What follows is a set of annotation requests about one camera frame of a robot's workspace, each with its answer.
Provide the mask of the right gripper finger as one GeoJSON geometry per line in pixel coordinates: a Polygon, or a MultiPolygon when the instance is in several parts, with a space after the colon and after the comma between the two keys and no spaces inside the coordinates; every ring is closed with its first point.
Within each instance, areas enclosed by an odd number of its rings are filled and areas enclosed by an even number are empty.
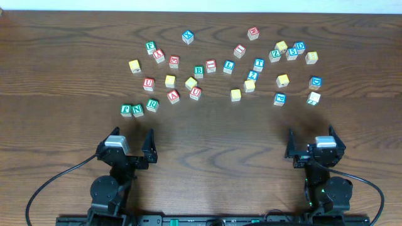
{"type": "Polygon", "coordinates": [[[295,140],[294,140],[294,135],[293,131],[289,129],[288,133],[288,142],[286,145],[286,150],[285,150],[285,158],[293,158],[296,155],[296,146],[295,146],[295,140]]]}
{"type": "Polygon", "coordinates": [[[336,132],[335,132],[335,130],[334,130],[334,128],[332,126],[329,126],[329,135],[334,138],[334,140],[335,140],[337,145],[343,145],[343,142],[338,137],[338,135],[336,134],[336,132]]]}

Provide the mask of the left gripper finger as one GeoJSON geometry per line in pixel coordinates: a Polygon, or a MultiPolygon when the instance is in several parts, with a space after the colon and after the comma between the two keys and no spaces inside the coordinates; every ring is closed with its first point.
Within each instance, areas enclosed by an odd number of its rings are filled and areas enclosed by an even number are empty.
{"type": "Polygon", "coordinates": [[[148,163],[157,163],[158,153],[155,146],[154,130],[150,129],[143,143],[141,151],[144,153],[144,157],[148,163]]]}
{"type": "Polygon", "coordinates": [[[120,140],[120,128],[115,127],[110,135],[107,137],[108,140],[120,140]]]}

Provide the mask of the green R block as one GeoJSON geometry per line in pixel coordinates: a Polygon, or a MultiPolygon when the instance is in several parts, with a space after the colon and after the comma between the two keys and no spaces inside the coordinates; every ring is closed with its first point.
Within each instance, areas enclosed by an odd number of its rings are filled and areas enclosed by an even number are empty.
{"type": "Polygon", "coordinates": [[[148,111],[156,112],[159,108],[159,102],[155,99],[149,99],[146,104],[148,111]]]}

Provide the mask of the green B block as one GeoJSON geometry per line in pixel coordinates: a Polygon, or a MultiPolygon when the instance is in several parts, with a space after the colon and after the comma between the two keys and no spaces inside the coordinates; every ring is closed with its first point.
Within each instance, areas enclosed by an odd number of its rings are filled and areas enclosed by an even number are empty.
{"type": "Polygon", "coordinates": [[[194,66],[194,77],[203,78],[204,77],[204,67],[202,65],[194,66]]]}

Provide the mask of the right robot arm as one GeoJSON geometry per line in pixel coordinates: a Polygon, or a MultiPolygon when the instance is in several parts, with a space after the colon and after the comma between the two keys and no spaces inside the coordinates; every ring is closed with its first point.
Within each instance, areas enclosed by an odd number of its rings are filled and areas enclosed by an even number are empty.
{"type": "Polygon", "coordinates": [[[305,196],[312,208],[303,220],[317,225],[345,225],[344,212],[350,209],[353,184],[339,176],[330,176],[330,168],[343,157],[345,144],[329,127],[327,136],[317,136],[305,150],[297,150],[295,137],[289,131],[285,158],[293,160],[294,168],[305,170],[305,196]]]}

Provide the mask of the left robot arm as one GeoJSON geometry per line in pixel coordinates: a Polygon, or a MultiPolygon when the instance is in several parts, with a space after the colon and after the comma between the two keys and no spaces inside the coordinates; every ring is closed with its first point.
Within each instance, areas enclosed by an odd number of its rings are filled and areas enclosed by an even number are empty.
{"type": "Polygon", "coordinates": [[[158,161],[154,131],[149,130],[143,143],[142,156],[129,156],[130,148],[116,127],[101,141],[95,156],[111,167],[108,175],[94,180],[90,187],[92,197],[86,225],[136,225],[136,217],[126,211],[126,203],[136,170],[146,170],[158,161]]]}

